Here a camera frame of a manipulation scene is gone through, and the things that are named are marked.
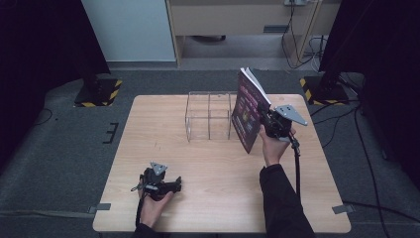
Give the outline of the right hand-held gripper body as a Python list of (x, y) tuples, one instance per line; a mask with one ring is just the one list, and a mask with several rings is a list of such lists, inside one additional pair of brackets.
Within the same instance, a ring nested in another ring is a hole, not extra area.
[(265, 133), (271, 138), (287, 138), (293, 122), (303, 126), (308, 125), (292, 105), (276, 106), (262, 113)]

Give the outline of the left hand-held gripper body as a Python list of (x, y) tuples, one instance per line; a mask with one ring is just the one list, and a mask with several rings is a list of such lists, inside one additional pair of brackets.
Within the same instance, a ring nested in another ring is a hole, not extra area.
[(166, 169), (165, 165), (151, 162), (151, 166), (140, 175), (138, 190), (148, 193), (153, 200), (161, 200)]

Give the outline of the purple book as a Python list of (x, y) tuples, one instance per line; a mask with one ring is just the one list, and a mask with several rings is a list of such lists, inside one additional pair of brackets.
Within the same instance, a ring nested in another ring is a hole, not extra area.
[(236, 103), (232, 112), (232, 123), (245, 151), (249, 154), (260, 131), (261, 121), (258, 105), (270, 108), (263, 87), (249, 67), (242, 67), (238, 73)]

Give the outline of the clear acrylic book rack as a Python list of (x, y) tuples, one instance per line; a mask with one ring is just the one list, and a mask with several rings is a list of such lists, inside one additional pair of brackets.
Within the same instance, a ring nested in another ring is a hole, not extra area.
[(232, 124), (236, 96), (233, 91), (190, 91), (185, 109), (187, 141), (236, 140)]

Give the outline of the person's right hand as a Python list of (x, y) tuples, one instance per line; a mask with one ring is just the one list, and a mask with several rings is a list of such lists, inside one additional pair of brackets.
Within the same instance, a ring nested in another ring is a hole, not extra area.
[(264, 126), (261, 126), (259, 135), (262, 138), (262, 154), (265, 165), (267, 167), (278, 165), (290, 143), (269, 137)]

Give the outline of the person's left hand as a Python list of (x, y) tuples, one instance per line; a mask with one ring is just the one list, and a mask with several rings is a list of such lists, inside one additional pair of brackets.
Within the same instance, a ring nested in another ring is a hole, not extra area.
[(154, 200), (148, 193), (143, 193), (140, 191), (139, 197), (143, 204), (140, 210), (140, 221), (138, 224), (144, 224), (150, 228), (153, 228), (158, 223), (164, 208), (172, 200), (173, 196), (174, 193), (170, 191), (160, 200)]

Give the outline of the striped black stand base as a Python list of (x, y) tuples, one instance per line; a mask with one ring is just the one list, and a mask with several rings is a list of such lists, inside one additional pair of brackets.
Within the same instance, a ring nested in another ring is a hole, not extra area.
[(342, 85), (322, 76), (305, 76), (299, 82), (310, 105), (347, 104), (349, 101)]
[(122, 81), (115, 78), (98, 79), (95, 86), (84, 84), (74, 100), (74, 106), (110, 106), (114, 102), (121, 85)]

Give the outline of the grey tape strip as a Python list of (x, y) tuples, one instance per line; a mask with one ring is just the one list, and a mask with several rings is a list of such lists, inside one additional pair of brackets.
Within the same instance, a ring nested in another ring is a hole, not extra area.
[(94, 206), (90, 206), (87, 210), (88, 214), (95, 214), (99, 210), (110, 210), (111, 203), (98, 203)]
[(338, 206), (333, 206), (332, 210), (335, 214), (353, 213), (356, 211), (351, 204), (342, 204)]

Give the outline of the dark curtain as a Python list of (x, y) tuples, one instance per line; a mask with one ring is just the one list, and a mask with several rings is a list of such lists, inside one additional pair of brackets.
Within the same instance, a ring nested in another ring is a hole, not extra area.
[(0, 174), (46, 94), (109, 67), (81, 0), (0, 0)]
[(320, 69), (365, 77), (379, 140), (420, 189), (420, 0), (342, 0)]

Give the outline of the white cabinet panel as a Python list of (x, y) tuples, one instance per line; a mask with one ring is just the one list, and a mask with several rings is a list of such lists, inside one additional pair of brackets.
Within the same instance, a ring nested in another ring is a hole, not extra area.
[(175, 61), (165, 0), (81, 2), (106, 61)]

